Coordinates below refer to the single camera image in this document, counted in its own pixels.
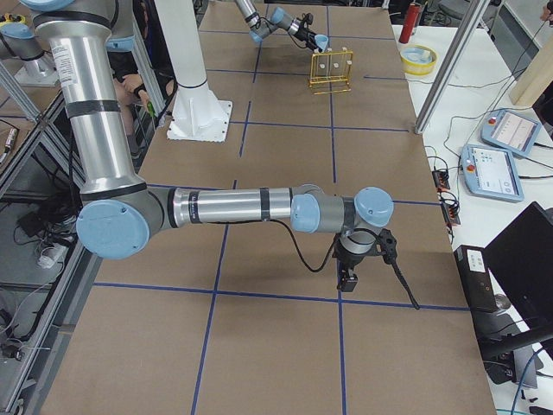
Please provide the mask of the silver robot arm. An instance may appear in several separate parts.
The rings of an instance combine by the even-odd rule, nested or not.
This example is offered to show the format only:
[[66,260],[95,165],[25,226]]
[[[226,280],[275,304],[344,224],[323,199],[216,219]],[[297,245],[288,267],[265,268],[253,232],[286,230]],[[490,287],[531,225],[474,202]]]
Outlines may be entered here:
[[328,37],[316,34],[310,29],[314,20],[311,13],[303,14],[302,18],[298,19],[282,7],[276,7],[272,15],[267,18],[259,15],[252,1],[236,0],[234,3],[248,25],[253,41],[260,43],[273,32],[282,29],[292,38],[303,42],[303,48],[308,48],[315,53],[327,51]]
[[77,218],[80,242],[104,259],[140,252],[165,229],[189,224],[277,222],[290,232],[331,233],[329,254],[351,275],[366,256],[397,262],[387,229],[391,197],[364,188],[353,197],[315,185],[292,188],[186,190],[152,188],[132,164],[106,46],[128,32],[124,1],[30,1],[36,33],[47,41],[60,76],[86,181]]

